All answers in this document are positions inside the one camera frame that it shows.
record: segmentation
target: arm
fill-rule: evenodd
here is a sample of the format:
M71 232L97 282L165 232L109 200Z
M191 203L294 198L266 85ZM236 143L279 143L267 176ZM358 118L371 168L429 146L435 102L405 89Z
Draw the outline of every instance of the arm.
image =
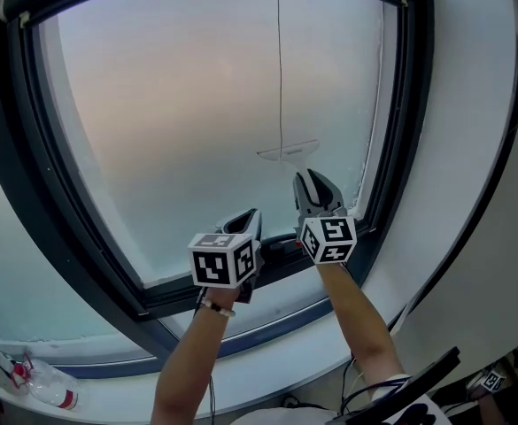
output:
M367 385L404 373L383 318L347 271L339 265L317 265L345 341Z
M500 412L495 398L488 394L477 400L479 404L479 414L483 425L505 425L505 417Z
M231 310L239 290L209 289L205 295ZM200 308L162 368L156 386L151 425L193 423L212 375L228 318Z

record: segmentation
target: bracelet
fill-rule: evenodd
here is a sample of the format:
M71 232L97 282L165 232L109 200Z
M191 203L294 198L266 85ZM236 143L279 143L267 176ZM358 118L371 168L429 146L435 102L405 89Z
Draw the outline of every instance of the bracelet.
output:
M235 316L235 312L233 312L233 310L228 310L226 308L219 307L217 304L210 301L207 297L204 297L202 299L202 305L206 306L207 308L211 308L218 314L227 316L228 318L233 318Z

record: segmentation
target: water bottle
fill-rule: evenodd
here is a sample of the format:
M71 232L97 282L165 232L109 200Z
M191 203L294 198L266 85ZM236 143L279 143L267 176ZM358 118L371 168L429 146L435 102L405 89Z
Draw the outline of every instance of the water bottle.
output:
M17 362L11 375L15 386L26 385L36 399L62 409L74 409L83 402L83 392L77 380L39 359L26 354Z

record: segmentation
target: window pane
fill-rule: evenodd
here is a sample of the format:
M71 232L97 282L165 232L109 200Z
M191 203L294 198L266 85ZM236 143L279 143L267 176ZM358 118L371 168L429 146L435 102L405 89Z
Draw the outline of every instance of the window pane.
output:
M116 333L42 255L0 186L0 340L59 341Z
M235 318L230 318L223 338L259 328L269 322L298 312L326 297L320 275L311 267L252 293L250 304L235 303ZM176 336L182 337L194 311L167 316L160 321Z
M310 167L349 206L371 135L380 18L376 0L281 0L283 142L319 139ZM293 168L256 154L280 146L276 21L276 0L92 0L58 15L77 108L60 119L143 281L188 272L193 235L239 210L262 211L264 237L296 225Z

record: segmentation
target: black cable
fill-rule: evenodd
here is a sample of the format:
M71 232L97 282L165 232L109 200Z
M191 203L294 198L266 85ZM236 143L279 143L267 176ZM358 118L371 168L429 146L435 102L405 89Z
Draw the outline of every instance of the black cable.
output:
M375 407L377 406L378 404L380 404L381 402L383 402L385 399L387 399L388 397L394 395L395 393L397 393L401 388L402 386L404 385L404 383L401 383L399 384L398 386L396 386L396 389L390 391L389 393L387 393L386 395L384 395L383 397L381 398L378 398L377 400L374 400L373 402L371 402L368 406L365 406L361 409L357 409L355 411L353 411L354 413L360 413L361 411L364 411L365 409L368 409L369 407Z
M213 388L213 377L209 377L209 410L212 417L212 425L215 423L215 390Z
M339 415L344 415L344 411L345 411L345 408L347 407L347 405L349 405L351 400L353 400L355 397L357 397L361 393L366 392L367 390L378 388L378 387L398 387L398 388L400 388L409 379L410 379L410 376L408 376L406 378L391 379L389 381L378 382L377 384L370 385L370 386L368 386L368 387L366 387L364 389L357 390L356 392L352 393L349 397L347 397L343 401L343 403L341 404L341 407L339 408ZM398 389L393 390L392 392L389 393L389 395L392 395L397 390Z
M484 371L491 371L491 370L492 370L496 365L497 365L497 362L495 361L495 362L493 362L492 364L488 365L488 366L487 366L486 368L484 368L483 370L484 370ZM469 387L469 388L468 388L468 390L469 390L469 391L472 391L475 387L478 387L478 386L477 386L477 384L481 381L481 379L482 379L482 378L477 379L477 380L473 383L473 385L472 385L471 387ZM463 405L465 405L466 403L471 403L471 402L473 402L473 401L479 401L481 398L484 398L484 397L486 397L487 395L492 395L492 392L487 392L487 393L483 394L481 397L479 397L479 398L475 398L475 399L469 398L469 397L467 396L467 398L468 398L468 399L466 399L465 401L461 401L461 402L459 402L459 403L457 403L457 404L455 404L455 405L453 405L453 406L448 407L448 408L444 411L444 414L447 414L447 413L449 413L452 409L455 409L456 407L463 406Z
M347 376L347 371L349 370L350 367L352 367L354 361L355 361L355 358L353 357L353 355L351 355L351 360L349 362L347 362L347 365L345 366L345 369L344 369L343 380L341 383L341 403L343 403L345 400L345 377Z
M312 408L315 408L315 409L323 409L324 411L328 411L327 407L316 405L315 403L302 403L302 402L299 402L299 403L297 403L295 405L289 405L288 409L299 409L301 407L312 407Z
M205 296L205 293L207 293L207 287L204 287L199 291L199 295L197 296L197 299L196 299L196 307L194 308L194 316L196 316L196 313L199 310L199 307L202 306L202 300Z

